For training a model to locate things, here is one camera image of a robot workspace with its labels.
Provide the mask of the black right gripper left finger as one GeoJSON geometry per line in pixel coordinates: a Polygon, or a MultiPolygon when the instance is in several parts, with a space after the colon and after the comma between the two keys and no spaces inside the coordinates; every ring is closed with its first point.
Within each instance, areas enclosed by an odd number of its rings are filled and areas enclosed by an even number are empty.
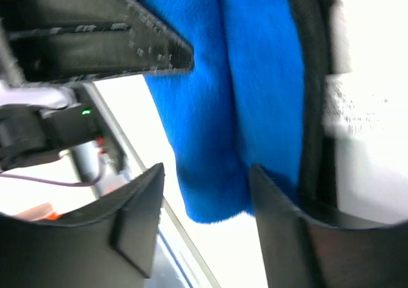
{"type": "Polygon", "coordinates": [[[8,288],[138,287],[131,264],[136,250],[120,254],[121,211],[137,196],[137,178],[57,220],[1,217],[1,286],[8,288]]]}

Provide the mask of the blue microfiber towel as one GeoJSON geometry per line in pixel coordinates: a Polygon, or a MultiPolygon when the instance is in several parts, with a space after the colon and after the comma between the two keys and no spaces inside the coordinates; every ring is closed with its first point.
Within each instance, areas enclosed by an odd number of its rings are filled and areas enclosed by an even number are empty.
{"type": "Polygon", "coordinates": [[[143,0],[194,48],[184,75],[147,76],[187,216],[252,212],[262,165],[291,199],[314,196],[328,42],[319,0],[143,0]]]}

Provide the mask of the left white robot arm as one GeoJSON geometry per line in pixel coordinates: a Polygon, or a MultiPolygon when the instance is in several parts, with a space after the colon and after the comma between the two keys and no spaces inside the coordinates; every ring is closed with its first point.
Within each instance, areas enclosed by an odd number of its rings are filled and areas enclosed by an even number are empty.
{"type": "Polygon", "coordinates": [[[98,139],[122,171],[124,150],[86,84],[193,66],[192,46],[141,0],[1,0],[1,172],[98,139]]]}

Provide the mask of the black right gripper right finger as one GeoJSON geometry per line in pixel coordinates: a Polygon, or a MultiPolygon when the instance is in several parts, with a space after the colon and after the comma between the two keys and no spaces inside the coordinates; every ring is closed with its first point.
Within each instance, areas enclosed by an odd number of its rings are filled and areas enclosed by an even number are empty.
{"type": "Polygon", "coordinates": [[[293,203],[257,164],[250,188],[269,287],[407,287],[407,223],[293,203]]]}

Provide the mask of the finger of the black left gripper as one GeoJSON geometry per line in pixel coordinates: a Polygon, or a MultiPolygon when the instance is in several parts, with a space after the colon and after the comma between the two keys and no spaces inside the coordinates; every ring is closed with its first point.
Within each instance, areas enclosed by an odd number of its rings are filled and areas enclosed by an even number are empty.
{"type": "Polygon", "coordinates": [[[84,81],[190,71],[193,48],[141,0],[6,0],[6,76],[84,81]]]}

